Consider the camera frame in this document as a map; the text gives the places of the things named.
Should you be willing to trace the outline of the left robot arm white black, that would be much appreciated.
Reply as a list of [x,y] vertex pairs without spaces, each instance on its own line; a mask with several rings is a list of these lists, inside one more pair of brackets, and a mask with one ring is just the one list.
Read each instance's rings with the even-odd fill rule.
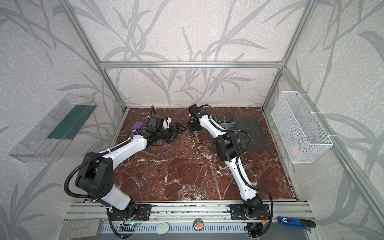
[[180,123],[166,124],[158,128],[145,127],[103,153],[90,152],[78,170],[75,186],[107,207],[119,211],[133,208],[135,201],[115,185],[115,170],[133,155],[144,151],[157,141],[171,143],[187,128]]

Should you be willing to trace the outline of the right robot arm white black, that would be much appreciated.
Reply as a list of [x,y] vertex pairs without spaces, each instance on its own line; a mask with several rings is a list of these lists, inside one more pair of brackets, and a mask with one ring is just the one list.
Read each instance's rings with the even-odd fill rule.
[[252,186],[241,162],[242,151],[234,130],[226,130],[209,115],[190,114],[188,127],[193,131],[207,130],[215,139],[217,155],[229,167],[240,191],[244,214],[248,219],[255,219],[263,208],[263,201],[256,187]]

